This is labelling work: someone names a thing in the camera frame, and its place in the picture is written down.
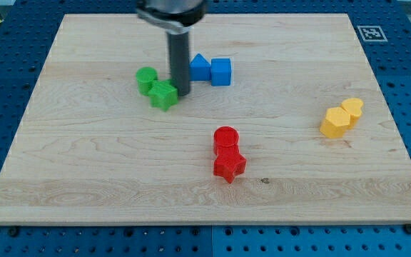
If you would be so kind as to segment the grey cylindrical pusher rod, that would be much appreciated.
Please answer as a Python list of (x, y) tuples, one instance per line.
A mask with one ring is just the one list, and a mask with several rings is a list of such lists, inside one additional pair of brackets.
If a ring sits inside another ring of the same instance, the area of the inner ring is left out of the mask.
[(171, 82), (177, 88), (179, 96), (186, 96), (191, 91), (189, 33), (167, 33), (166, 36)]

